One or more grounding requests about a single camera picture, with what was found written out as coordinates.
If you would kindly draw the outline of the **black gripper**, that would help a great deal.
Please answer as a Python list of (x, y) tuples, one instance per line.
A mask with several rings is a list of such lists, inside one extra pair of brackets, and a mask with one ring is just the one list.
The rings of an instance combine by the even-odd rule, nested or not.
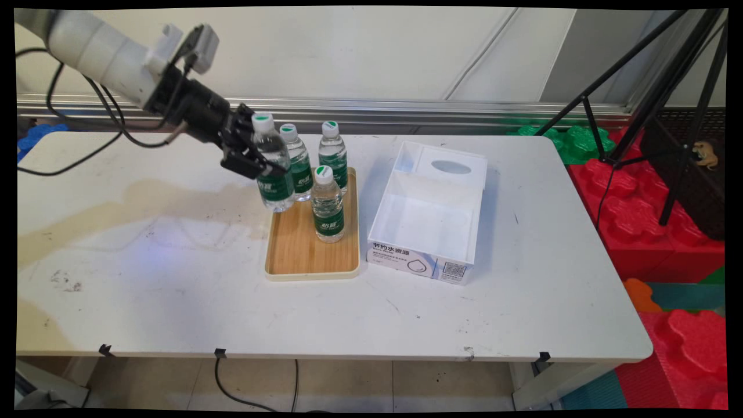
[[(203, 143), (226, 146), (221, 167), (250, 179), (264, 176), (283, 177), (287, 169), (269, 161), (263, 154), (248, 150), (252, 145), (252, 116), (245, 103), (231, 110), (230, 103), (197, 80), (189, 79), (180, 69), (169, 66), (145, 110), (162, 117), (164, 124), (175, 127), (164, 140), (170, 145), (187, 134)], [(248, 150), (239, 153), (237, 150)]]

